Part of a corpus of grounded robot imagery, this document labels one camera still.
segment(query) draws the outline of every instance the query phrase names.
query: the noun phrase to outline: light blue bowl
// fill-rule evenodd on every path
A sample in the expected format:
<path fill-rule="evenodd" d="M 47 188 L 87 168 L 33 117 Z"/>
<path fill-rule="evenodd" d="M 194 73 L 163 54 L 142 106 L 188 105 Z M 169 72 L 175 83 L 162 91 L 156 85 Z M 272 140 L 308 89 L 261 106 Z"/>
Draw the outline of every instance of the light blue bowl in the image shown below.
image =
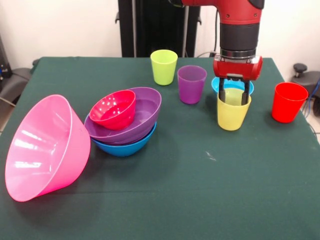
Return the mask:
<path fill-rule="evenodd" d="M 128 145 L 114 146 L 114 145 L 108 145 L 103 142 L 97 141 L 93 138 L 91 138 L 91 140 L 95 142 L 98 148 L 100 148 L 102 151 L 108 154 L 111 154 L 116 157 L 127 157 L 132 154 L 135 154 L 146 145 L 146 143 L 149 141 L 152 134 L 154 133 L 156 126 L 157 126 L 157 122 L 154 124 L 151 131 L 144 138 L 142 138 L 140 141 L 137 141 L 135 143 L 128 144 Z"/>
<path fill-rule="evenodd" d="M 219 77 L 215 77 L 212 80 L 211 86 L 215 93 L 219 92 Z M 245 83 L 243 81 L 232 81 L 225 79 L 224 80 L 224 89 L 240 89 L 240 90 L 245 90 Z M 250 90 L 249 90 L 249 95 L 251 95 L 255 90 L 254 84 L 250 81 Z"/>

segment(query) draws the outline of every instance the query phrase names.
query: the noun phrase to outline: cable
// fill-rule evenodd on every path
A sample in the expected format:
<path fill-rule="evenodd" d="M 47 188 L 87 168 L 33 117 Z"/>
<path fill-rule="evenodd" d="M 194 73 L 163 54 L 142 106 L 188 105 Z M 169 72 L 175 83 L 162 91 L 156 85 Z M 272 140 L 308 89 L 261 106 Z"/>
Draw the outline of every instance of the cable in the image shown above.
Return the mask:
<path fill-rule="evenodd" d="M 210 54 L 210 53 L 213 53 L 213 51 L 206 51 L 204 53 L 201 53 L 199 56 L 197 56 L 197 58 L 201 57 L 202 55 Z"/>
<path fill-rule="evenodd" d="M 310 124 L 310 123 L 308 123 L 308 124 L 309 124 L 309 127 L 311 128 L 311 130 L 312 130 L 313 134 L 317 136 L 317 133 L 316 133 L 316 131 L 315 131 L 314 127 L 313 127 L 313 126 L 311 126 L 311 124 Z"/>
<path fill-rule="evenodd" d="M 20 75 L 20 74 L 16 74 L 16 73 L 14 73 L 14 72 L 13 72 L 12 74 L 13 74 L 13 75 L 16 75 L 16 76 L 19 76 L 20 78 L 23 78 L 23 79 L 29 81 L 29 79 L 26 78 L 25 76 L 22 76 L 22 75 Z"/>
<path fill-rule="evenodd" d="M 7 103 L 7 104 L 11 105 L 12 107 L 15 107 L 15 106 L 16 106 L 15 104 L 13 104 L 12 102 L 10 102 L 10 101 L 8 101 L 8 100 L 4 99 L 3 97 L 0 97 L 0 100 L 2 100 L 2 101 L 4 101 L 5 103 Z"/>
<path fill-rule="evenodd" d="M 318 82 L 316 83 L 315 85 L 315 88 L 313 90 L 313 92 L 310 94 L 307 102 L 308 102 L 308 113 L 307 113 L 307 110 L 305 111 L 305 115 L 304 117 L 307 118 L 309 115 L 310 115 L 310 112 L 311 112 L 311 99 L 312 97 L 317 93 L 318 89 L 320 87 L 320 79 L 318 80 Z"/>

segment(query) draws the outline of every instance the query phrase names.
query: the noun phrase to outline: pink bowl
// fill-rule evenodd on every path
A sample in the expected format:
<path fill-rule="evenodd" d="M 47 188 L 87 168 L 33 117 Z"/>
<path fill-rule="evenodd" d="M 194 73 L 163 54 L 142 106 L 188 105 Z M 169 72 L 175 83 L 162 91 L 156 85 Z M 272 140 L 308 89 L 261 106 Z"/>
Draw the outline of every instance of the pink bowl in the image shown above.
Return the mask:
<path fill-rule="evenodd" d="M 131 90 L 121 90 L 98 101 L 89 113 L 95 123 L 110 129 L 122 130 L 135 118 L 136 94 Z"/>
<path fill-rule="evenodd" d="M 85 168 L 90 136 L 61 95 L 39 101 L 24 117 L 11 142 L 5 184 L 18 202 L 72 184 Z"/>

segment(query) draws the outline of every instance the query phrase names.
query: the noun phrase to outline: lime green cup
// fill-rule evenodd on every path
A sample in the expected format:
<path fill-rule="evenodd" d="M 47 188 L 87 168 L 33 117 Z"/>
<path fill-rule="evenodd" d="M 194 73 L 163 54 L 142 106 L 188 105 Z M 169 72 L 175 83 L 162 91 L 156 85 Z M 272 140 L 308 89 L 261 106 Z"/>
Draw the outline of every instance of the lime green cup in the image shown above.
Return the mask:
<path fill-rule="evenodd" d="M 151 56 L 154 81 L 162 86 L 169 85 L 175 77 L 178 55 L 170 50 L 157 50 Z"/>

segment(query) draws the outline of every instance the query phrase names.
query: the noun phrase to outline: table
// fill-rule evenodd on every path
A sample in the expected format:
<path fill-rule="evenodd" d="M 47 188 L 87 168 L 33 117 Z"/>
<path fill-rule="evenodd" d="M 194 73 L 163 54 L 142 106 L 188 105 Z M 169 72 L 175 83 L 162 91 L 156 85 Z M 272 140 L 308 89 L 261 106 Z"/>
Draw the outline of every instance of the table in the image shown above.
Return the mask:
<path fill-rule="evenodd" d="M 147 58 L 45 57 L 0 137 L 0 239 L 313 240 L 320 238 L 320 147 L 300 113 L 271 117 L 281 77 L 264 59 L 242 128 L 219 128 L 210 58 L 183 58 L 207 69 L 201 102 L 153 81 Z M 29 202 L 12 200 L 4 181 L 10 142 L 43 97 L 65 96 L 83 121 L 113 91 L 148 86 L 162 94 L 158 126 L 137 154 L 116 158 L 92 143 L 79 179 Z"/>

